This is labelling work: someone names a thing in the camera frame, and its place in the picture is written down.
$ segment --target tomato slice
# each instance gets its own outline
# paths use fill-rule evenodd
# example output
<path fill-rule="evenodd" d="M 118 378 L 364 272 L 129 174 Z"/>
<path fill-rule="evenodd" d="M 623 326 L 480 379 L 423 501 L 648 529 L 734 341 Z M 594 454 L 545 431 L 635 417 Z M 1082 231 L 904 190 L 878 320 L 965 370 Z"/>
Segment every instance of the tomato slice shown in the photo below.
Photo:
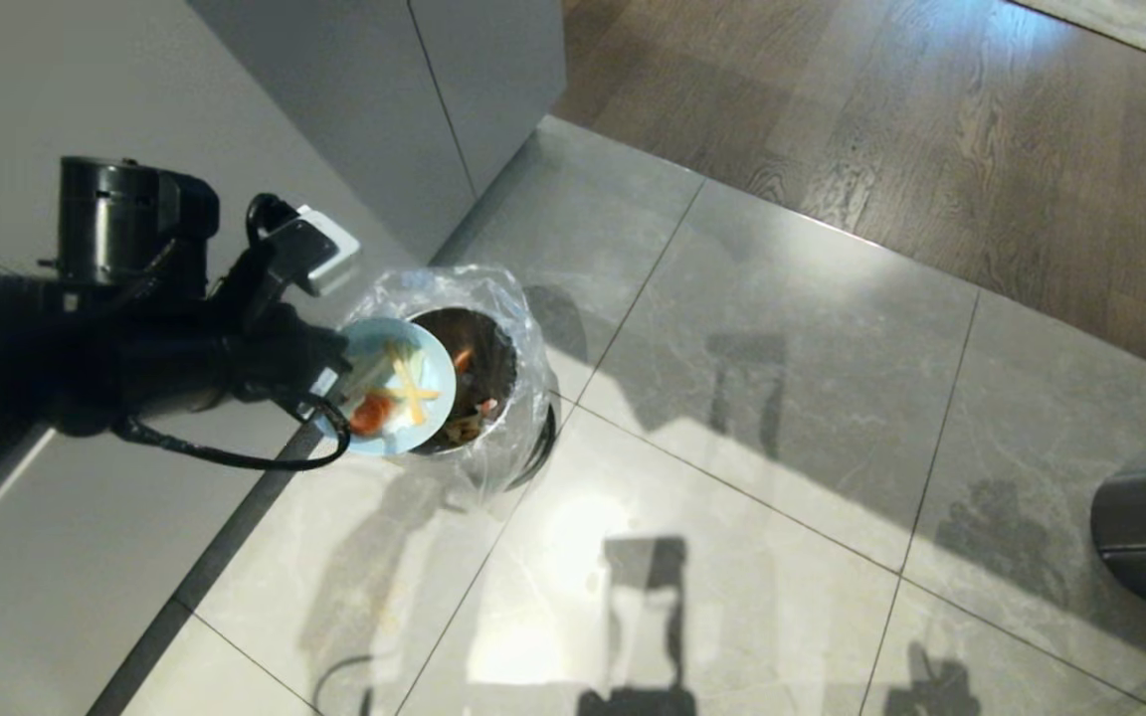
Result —
<path fill-rule="evenodd" d="M 353 434 L 374 436 L 383 430 L 383 423 L 386 423 L 387 417 L 391 417 L 392 408 L 394 407 L 395 400 L 386 395 L 370 393 L 351 412 L 351 420 L 347 422 L 347 426 L 351 427 Z"/>

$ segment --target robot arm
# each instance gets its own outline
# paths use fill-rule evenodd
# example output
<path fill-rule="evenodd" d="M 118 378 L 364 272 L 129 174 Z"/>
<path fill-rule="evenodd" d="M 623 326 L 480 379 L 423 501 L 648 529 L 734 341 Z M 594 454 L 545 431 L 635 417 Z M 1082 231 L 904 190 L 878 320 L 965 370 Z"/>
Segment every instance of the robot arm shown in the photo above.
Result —
<path fill-rule="evenodd" d="M 132 442 L 243 467 L 311 469 L 346 449 L 346 420 L 324 399 L 350 370 L 346 340 L 282 301 L 346 276 L 359 242 L 309 207 L 256 196 L 250 245 L 206 296 L 206 239 L 219 199 L 197 178 L 132 160 L 61 160 L 58 277 L 0 275 L 0 453 L 38 420 L 70 435 Z M 328 458 L 295 464 L 202 448 L 142 418 L 226 400 L 315 409 L 338 433 Z"/>

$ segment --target white connector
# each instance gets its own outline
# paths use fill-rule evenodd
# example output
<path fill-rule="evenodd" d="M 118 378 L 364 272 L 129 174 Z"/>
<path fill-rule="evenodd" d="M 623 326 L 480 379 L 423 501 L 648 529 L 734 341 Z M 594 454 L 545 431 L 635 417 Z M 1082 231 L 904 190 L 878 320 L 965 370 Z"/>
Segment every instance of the white connector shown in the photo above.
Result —
<path fill-rule="evenodd" d="M 360 253 L 360 241 L 352 236 L 333 219 L 308 205 L 299 207 L 299 218 L 332 241 L 338 253 L 308 273 L 308 293 L 324 296 L 338 289 L 356 270 L 356 254 Z"/>

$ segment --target tile grout line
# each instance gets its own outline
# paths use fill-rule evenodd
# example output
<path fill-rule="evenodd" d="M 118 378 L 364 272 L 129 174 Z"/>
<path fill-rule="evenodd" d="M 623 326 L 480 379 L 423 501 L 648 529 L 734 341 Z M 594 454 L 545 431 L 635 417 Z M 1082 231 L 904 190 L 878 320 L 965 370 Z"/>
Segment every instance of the tile grout line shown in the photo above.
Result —
<path fill-rule="evenodd" d="M 622 328 L 627 325 L 627 318 L 636 309 L 636 305 L 639 304 L 639 299 L 645 293 L 645 289 L 649 289 L 649 282 L 652 280 L 653 274 L 657 273 L 657 267 L 660 267 L 660 260 L 666 258 L 666 251 L 669 251 L 669 245 L 675 242 L 675 237 L 678 236 L 678 230 L 683 227 L 683 222 L 688 221 L 688 213 L 691 212 L 692 205 L 697 204 L 697 197 L 701 195 L 701 190 L 705 189 L 706 183 L 711 180 L 708 178 L 697 175 L 701 178 L 701 183 L 697 184 L 697 190 L 692 192 L 692 198 L 688 199 L 688 206 L 683 208 L 683 213 L 678 215 L 678 222 L 675 222 L 675 227 L 669 231 L 669 237 L 666 238 L 666 244 L 660 247 L 660 252 L 657 253 L 657 260 L 653 262 L 652 268 L 649 268 L 649 275 L 644 277 L 644 281 L 639 284 L 639 290 L 636 291 L 636 298 L 631 300 L 630 307 L 627 312 L 622 314 L 622 321 L 618 323 L 618 329 L 613 331 L 613 338 L 609 339 L 609 345 L 604 346 L 604 353 L 599 354 L 599 361 L 595 362 L 595 368 L 591 369 L 591 376 L 588 377 L 582 390 L 576 394 L 576 399 L 573 400 L 573 404 L 582 404 L 582 399 L 586 396 L 586 391 L 591 386 L 591 380 L 595 380 L 595 376 L 599 372 L 599 368 L 604 365 L 604 359 L 609 357 L 609 351 L 613 349 L 613 344 L 618 341 L 618 336 L 622 333 Z"/>
<path fill-rule="evenodd" d="M 963 362 L 967 359 L 970 337 L 975 329 L 975 314 L 979 313 L 979 299 L 981 291 L 975 291 L 975 302 L 972 305 L 972 317 L 967 323 L 967 336 L 963 339 L 963 349 L 958 354 L 958 368 L 953 370 L 953 381 L 949 386 L 949 400 L 945 401 L 945 412 L 940 418 L 940 432 L 936 434 L 936 448 L 931 453 L 931 463 L 927 464 L 927 479 L 923 481 L 923 497 L 918 498 L 918 511 L 913 516 L 913 526 L 909 529 L 909 543 L 904 545 L 904 557 L 901 558 L 901 569 L 897 574 L 904 575 L 905 567 L 909 566 L 909 552 L 913 549 L 913 537 L 918 534 L 918 521 L 923 520 L 923 508 L 927 504 L 927 489 L 932 488 L 932 473 L 936 471 L 936 458 L 940 457 L 940 443 L 945 439 L 945 426 L 949 425 L 949 411 L 953 407 L 953 396 L 958 394 L 958 380 L 963 377 Z"/>
<path fill-rule="evenodd" d="M 873 653 L 873 666 L 870 667 L 870 680 L 864 684 L 864 697 L 861 698 L 861 710 L 856 713 L 864 714 L 864 705 L 869 702 L 870 693 L 873 691 L 873 676 L 878 674 L 878 662 L 882 659 L 882 646 L 887 640 L 887 631 L 892 630 L 892 617 L 895 616 L 895 603 L 901 596 L 901 585 L 905 582 L 904 568 L 909 565 L 909 550 L 913 546 L 913 536 L 918 532 L 918 520 L 923 518 L 923 506 L 927 502 L 927 486 L 932 483 L 932 472 L 936 469 L 936 457 L 940 455 L 940 443 L 945 436 L 945 425 L 949 423 L 949 409 L 953 404 L 953 394 L 958 391 L 958 380 L 961 378 L 963 373 L 963 361 L 967 357 L 967 346 L 970 345 L 970 335 L 975 326 L 975 313 L 979 308 L 979 298 L 981 297 L 981 291 L 975 291 L 975 300 L 972 304 L 972 314 L 970 315 L 970 321 L 967 322 L 967 335 L 963 338 L 963 349 L 958 354 L 958 367 L 953 370 L 953 381 L 949 386 L 949 399 L 945 401 L 945 412 L 940 418 L 940 433 L 936 435 L 936 448 L 931 453 L 931 463 L 927 465 L 927 479 L 923 483 L 923 497 L 918 499 L 918 511 L 913 516 L 913 526 L 909 529 L 909 543 L 904 546 L 904 557 L 901 558 L 901 569 L 896 572 L 895 591 L 892 593 L 892 606 L 887 608 L 887 621 L 882 624 L 882 636 L 878 638 L 878 650 Z M 947 604 L 952 604 L 949 599 L 943 599 Z"/>
<path fill-rule="evenodd" d="M 1100 676 L 1092 675 L 1091 671 L 1088 671 L 1086 669 L 1082 669 L 1082 667 L 1077 667 L 1076 663 L 1074 663 L 1073 661 L 1068 661 L 1067 659 L 1065 659 L 1062 656 L 1057 655 L 1057 653 L 1047 652 L 1045 648 L 1043 648 L 1041 646 L 1037 646 L 1037 644 L 1030 643 L 1030 640 L 1028 640 L 1027 638 L 1023 638 L 1020 635 L 1015 635 L 1014 631 L 1011 631 L 1010 629 L 1006 629 L 1006 627 L 997 624 L 996 622 L 991 622 L 990 620 L 987 620 L 987 617 L 983 617 L 982 615 L 979 615 L 979 614 L 970 611 L 970 608 L 967 608 L 967 607 L 960 606 L 960 604 L 952 601 L 950 598 L 943 597 L 943 595 L 936 593 L 932 589 L 926 588 L 926 585 L 919 584 L 918 582 L 909 579 L 909 576 L 901 576 L 901 580 L 903 580 L 905 582 L 909 582 L 910 584 L 913 584 L 916 588 L 923 590 L 924 592 L 929 593 L 935 599 L 940 599 L 940 601 L 945 603 L 948 606 L 953 607 L 953 608 L 958 608 L 959 612 L 961 612 L 963 614 L 966 614 L 967 616 L 972 617 L 972 620 L 975 620 L 978 622 L 982 622 L 983 624 L 988 624 L 992 629 L 996 629 L 996 630 L 1000 631 L 1000 634 L 1004 634 L 1004 635 L 1011 637 L 1012 639 L 1018 640 L 1018 643 L 1023 644 L 1023 646 L 1027 646 L 1027 647 L 1034 650 L 1034 652 L 1042 653 L 1043 656 L 1050 656 L 1054 661 L 1058 661 L 1059 663 L 1063 663 L 1065 667 L 1069 667 L 1069 669 L 1073 669 L 1074 671 L 1077 671 L 1078 675 L 1085 675 L 1086 678 L 1091 679 L 1092 682 L 1097 682 L 1099 684 L 1102 684 L 1106 687 L 1108 687 L 1110 690 L 1114 690 L 1114 692 L 1117 692 L 1117 693 L 1122 694 L 1122 697 L 1132 698 L 1138 703 L 1143 703 L 1143 706 L 1146 706 L 1146 699 L 1145 698 L 1137 697 L 1136 694 L 1133 694 L 1131 692 L 1128 692 L 1128 690 L 1123 690 L 1123 689 L 1118 687 L 1117 684 L 1114 684 L 1112 682 L 1102 679 L 1102 678 L 1100 678 Z"/>
<path fill-rule="evenodd" d="M 199 621 L 199 622 L 201 622 L 201 624 L 205 625 L 205 627 L 206 627 L 206 629 L 210 629 L 211 631 L 213 631 L 213 632 L 214 632 L 214 635 L 215 635 L 217 637 L 219 637 L 219 638 L 223 639 L 223 643 L 225 643 L 225 644 L 227 644 L 228 646 L 233 647 L 233 650 L 236 650 L 236 652 L 237 652 L 237 653 L 241 653 L 242 658 L 245 658 L 245 660 L 246 660 L 246 661 L 250 661 L 251 663 L 253 663 L 253 664 L 254 664 L 254 666 L 256 666 L 256 667 L 257 667 L 257 668 L 258 668 L 258 669 L 259 669 L 260 671 L 264 671 L 264 672 L 265 672 L 265 675 L 268 675 L 268 678 L 269 678 L 269 679 L 273 679 L 273 680 L 274 680 L 274 682 L 276 682 L 277 684 L 281 684 L 281 685 L 282 685 L 282 689 L 286 690 L 286 691 L 288 691 L 288 692 L 290 692 L 291 694 L 295 694 L 295 698 L 298 698 L 298 699 L 299 699 L 299 701 L 304 702 L 304 703 L 306 705 L 306 707 L 308 707 L 308 708 L 311 708 L 311 710 L 313 710 L 313 713 L 317 713 L 317 715 L 321 715 L 321 716 L 323 716 L 323 715 L 322 715 L 322 713 L 321 713 L 321 710 L 319 710 L 319 708 L 317 708 L 317 707 L 315 707 L 315 705 L 314 705 L 314 703 L 311 703 L 311 702 L 308 701 L 308 699 L 305 699 L 304 697 L 301 697 L 301 694 L 299 694 L 298 690 L 293 690 L 293 689 L 291 689 L 289 684 L 286 684 L 286 683 L 285 683 L 285 682 L 283 682 L 282 679 L 278 679 L 278 678 L 277 678 L 277 676 L 276 676 L 276 675 L 274 675 L 274 672 L 273 672 L 273 671 L 268 671 L 268 668 L 267 668 L 267 667 L 264 667 L 264 666 L 262 666 L 262 663 L 259 663 L 259 661 L 258 661 L 258 660 L 256 660 L 256 659 L 254 659 L 253 656 L 251 656 L 251 655 L 250 655 L 250 653 L 245 653 L 245 650 L 242 650 L 242 647 L 237 646 L 236 644 L 233 644 L 233 643 L 231 643 L 231 640 L 230 640 L 230 639 L 228 639 L 228 638 L 227 638 L 227 637 L 226 637 L 226 636 L 225 636 L 225 635 L 222 634 L 222 631 L 220 631 L 219 629 L 215 629 L 215 627 L 214 627 L 214 625 L 211 625 L 211 622 L 206 621 L 206 620 L 205 620 L 205 617 L 204 617 L 203 615 L 201 615 L 201 614 L 197 614 L 197 613 L 196 613 L 196 612 L 194 612 L 194 611 L 193 611 L 191 608 L 189 608 L 189 607 L 187 606 L 187 604 L 185 604 L 185 603 L 182 603 L 182 601 L 179 601 L 179 599 L 176 599 L 176 598 L 173 598 L 173 597 L 172 597 L 171 599 L 172 599 L 172 601 L 176 603 L 176 604 L 178 604 L 179 606 L 181 606 L 181 607 L 185 607 L 185 608 L 187 608 L 187 611 L 188 611 L 188 614 L 190 614 L 191 616 L 194 616 L 194 617 L 195 617 L 195 620 Z"/>
<path fill-rule="evenodd" d="M 901 584 L 904 584 L 904 576 L 896 575 L 895 591 L 892 592 L 892 604 L 887 607 L 887 621 L 882 622 L 882 636 L 878 638 L 878 650 L 873 652 L 873 663 L 870 666 L 870 679 L 864 682 L 864 694 L 861 697 L 861 708 L 856 710 L 856 716 L 864 716 L 864 702 L 870 699 L 873 691 L 873 675 L 878 674 L 878 661 L 882 659 L 882 644 L 886 644 L 887 631 L 892 630 L 892 615 L 895 614 L 895 600 L 901 596 Z"/>
<path fill-rule="evenodd" d="M 645 439 L 645 436 L 636 435 L 631 431 L 628 431 L 627 427 L 619 426 L 618 423 L 614 423 L 613 420 L 610 420 L 610 418 L 605 418 L 604 416 L 601 416 L 601 414 L 598 414 L 596 411 L 591 411 L 591 409 L 584 407 L 584 404 L 579 404 L 578 409 L 580 411 L 587 411 L 588 414 L 591 414 L 591 416 L 595 416 L 596 418 L 601 418 L 601 420 L 604 420 L 605 423 L 609 423 L 611 426 L 617 427 L 617 430 L 622 431 L 625 434 L 633 436 L 633 439 L 636 439 L 636 440 L 643 442 L 644 444 L 649 446 L 649 448 L 657 449 L 657 451 L 659 451 L 659 453 L 662 453 L 662 454 L 665 454 L 665 455 L 667 455 L 669 457 L 673 457 L 674 459 L 678 459 L 678 462 L 683 463 L 683 465 L 688 465 L 693 471 L 700 472 L 701 475 L 706 475 L 707 478 L 711 478 L 712 480 L 715 481 L 715 483 L 719 483 L 721 486 L 725 486 L 728 489 L 731 489 L 732 493 L 737 493 L 737 494 L 741 495 L 743 497 L 745 497 L 747 499 L 751 499 L 751 502 L 758 503 L 759 506 L 761 506 L 761 508 L 768 508 L 770 511 L 772 511 L 772 513 L 776 513 L 776 516 L 786 518 L 786 520 L 790 520 L 791 522 L 793 522 L 795 525 L 799 525 L 800 527 L 802 527 L 802 529 L 808 530 L 809 533 L 813 533 L 814 535 L 818 536 L 819 538 L 823 538 L 823 540 L 826 540 L 826 541 L 831 541 L 831 543 L 833 543 L 833 544 L 835 544 L 835 545 L 838 545 L 838 546 L 840 546 L 842 549 L 846 549 L 847 552 L 850 552 L 850 553 L 855 554 L 856 557 L 859 557 L 861 559 L 864 559 L 870 565 L 873 565 L 874 567 L 878 567 L 879 569 L 882 569 L 882 571 L 887 572 L 888 575 L 892 575 L 892 576 L 900 576 L 901 575 L 900 572 L 896 572 L 892 567 L 887 567 L 886 565 L 882 565 L 881 561 L 877 561 L 877 559 L 873 559 L 872 557 L 870 557 L 869 554 L 865 554 L 864 552 L 859 552 L 858 549 L 855 549 L 855 548 L 849 546 L 847 544 L 842 544 L 841 541 L 839 541 L 837 538 L 832 538 L 832 536 L 829 536 L 829 535 L 824 534 L 823 532 L 816 529 L 816 527 L 810 526 L 810 525 L 808 525 L 806 522 L 800 521 L 799 518 L 796 518 L 796 517 L 787 516 L 787 513 L 782 512 L 780 509 L 774 508 L 772 504 L 769 504 L 769 503 L 764 502 L 763 499 L 760 499 L 759 497 L 755 497 L 755 495 L 745 493 L 744 489 L 738 488 L 738 486 L 736 486 L 736 485 L 728 483 L 728 481 L 723 480 L 723 478 L 720 478 L 719 475 L 713 474 L 713 472 L 706 471 L 705 467 L 700 467 L 700 466 L 694 465 L 693 463 L 689 463 L 688 459 L 685 459 L 683 457 L 680 457 L 678 455 L 675 455 L 672 451 L 668 451 L 668 449 L 665 449 L 665 448 L 662 448 L 662 446 L 657 444 L 657 443 L 652 442 L 649 439 Z"/>

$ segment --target wooden floor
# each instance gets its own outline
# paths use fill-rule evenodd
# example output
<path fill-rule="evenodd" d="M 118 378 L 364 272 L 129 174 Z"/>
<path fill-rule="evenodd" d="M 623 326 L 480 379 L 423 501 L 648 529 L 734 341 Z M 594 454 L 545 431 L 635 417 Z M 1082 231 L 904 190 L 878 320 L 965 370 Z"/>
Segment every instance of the wooden floor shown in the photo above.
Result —
<path fill-rule="evenodd" d="M 1004 0 L 564 0 L 555 115 L 1146 359 L 1146 54 Z"/>

